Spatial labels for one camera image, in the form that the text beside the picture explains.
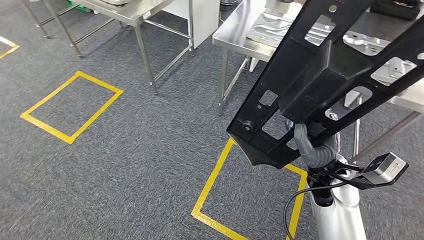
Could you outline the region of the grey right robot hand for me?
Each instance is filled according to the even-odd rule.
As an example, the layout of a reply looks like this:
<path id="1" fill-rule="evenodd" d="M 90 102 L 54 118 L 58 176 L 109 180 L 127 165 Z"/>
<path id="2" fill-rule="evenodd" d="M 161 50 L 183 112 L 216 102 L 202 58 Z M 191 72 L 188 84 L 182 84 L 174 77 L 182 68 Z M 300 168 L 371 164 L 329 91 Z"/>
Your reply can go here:
<path id="1" fill-rule="evenodd" d="M 295 140 L 299 153 L 304 155 L 310 155 L 314 151 L 314 147 L 308 137 L 308 129 L 304 123 L 296 123 L 294 125 L 293 138 Z"/>

